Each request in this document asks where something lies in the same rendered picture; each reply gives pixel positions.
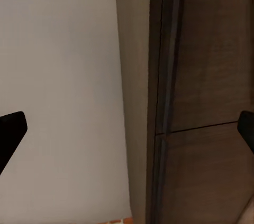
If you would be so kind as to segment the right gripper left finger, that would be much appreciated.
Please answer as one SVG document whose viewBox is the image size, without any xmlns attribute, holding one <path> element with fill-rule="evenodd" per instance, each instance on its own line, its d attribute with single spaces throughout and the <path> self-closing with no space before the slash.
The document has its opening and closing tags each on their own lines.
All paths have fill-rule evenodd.
<svg viewBox="0 0 254 224">
<path fill-rule="evenodd" d="M 0 174 L 28 131 L 23 111 L 0 117 Z"/>
</svg>

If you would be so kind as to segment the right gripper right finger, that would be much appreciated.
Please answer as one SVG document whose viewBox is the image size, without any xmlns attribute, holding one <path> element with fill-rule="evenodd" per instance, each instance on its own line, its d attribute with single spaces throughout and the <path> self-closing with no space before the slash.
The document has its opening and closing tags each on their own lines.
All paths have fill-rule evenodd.
<svg viewBox="0 0 254 224">
<path fill-rule="evenodd" d="M 254 152 L 254 113 L 245 110 L 242 111 L 237 129 L 250 149 Z"/>
</svg>

